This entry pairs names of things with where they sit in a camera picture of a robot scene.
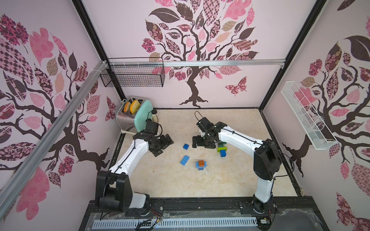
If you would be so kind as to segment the lime green lego brick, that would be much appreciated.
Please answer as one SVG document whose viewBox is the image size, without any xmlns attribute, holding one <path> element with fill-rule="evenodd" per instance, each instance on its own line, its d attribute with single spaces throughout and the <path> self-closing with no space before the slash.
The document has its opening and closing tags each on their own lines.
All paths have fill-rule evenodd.
<svg viewBox="0 0 370 231">
<path fill-rule="evenodd" d="M 217 152 L 226 151 L 227 147 L 217 147 Z"/>
</svg>

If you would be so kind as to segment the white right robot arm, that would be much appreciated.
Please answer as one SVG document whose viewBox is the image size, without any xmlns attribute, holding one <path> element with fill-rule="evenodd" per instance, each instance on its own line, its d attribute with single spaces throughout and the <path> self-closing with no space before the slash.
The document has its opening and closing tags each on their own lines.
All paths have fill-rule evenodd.
<svg viewBox="0 0 370 231">
<path fill-rule="evenodd" d="M 265 141 L 242 134 L 223 122 L 213 124 L 206 117 L 198 120 L 201 137 L 207 142 L 225 142 L 244 151 L 253 158 L 253 171 L 257 176 L 256 191 L 252 197 L 253 210 L 264 214 L 271 199 L 274 178 L 279 172 L 282 158 L 271 139 Z"/>
</svg>

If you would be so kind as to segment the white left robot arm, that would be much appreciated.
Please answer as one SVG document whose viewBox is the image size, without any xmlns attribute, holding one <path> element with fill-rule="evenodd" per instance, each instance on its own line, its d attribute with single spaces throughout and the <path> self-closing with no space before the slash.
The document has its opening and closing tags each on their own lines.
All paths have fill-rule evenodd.
<svg viewBox="0 0 370 231">
<path fill-rule="evenodd" d="M 174 144 L 171 137 L 162 132 L 162 126 L 151 119 L 146 120 L 145 129 L 133 136 L 133 141 L 123 157 L 107 171 L 99 171 L 96 178 L 95 205 L 102 211 L 112 210 L 126 213 L 138 210 L 140 215 L 150 211 L 150 196 L 133 191 L 130 177 L 141 158 L 147 152 L 155 157 Z"/>
</svg>

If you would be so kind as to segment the light blue long lego brick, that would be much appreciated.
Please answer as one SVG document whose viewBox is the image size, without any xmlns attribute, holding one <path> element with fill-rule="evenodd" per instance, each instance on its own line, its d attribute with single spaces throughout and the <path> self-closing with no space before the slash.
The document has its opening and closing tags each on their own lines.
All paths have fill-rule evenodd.
<svg viewBox="0 0 370 231">
<path fill-rule="evenodd" d="M 189 161 L 189 159 L 190 159 L 190 157 L 189 157 L 189 156 L 187 156 L 187 155 L 185 155 L 185 156 L 182 158 L 182 160 L 180 161 L 180 164 L 181 164 L 182 166 L 185 166 L 185 165 L 187 164 L 187 162 Z"/>
</svg>

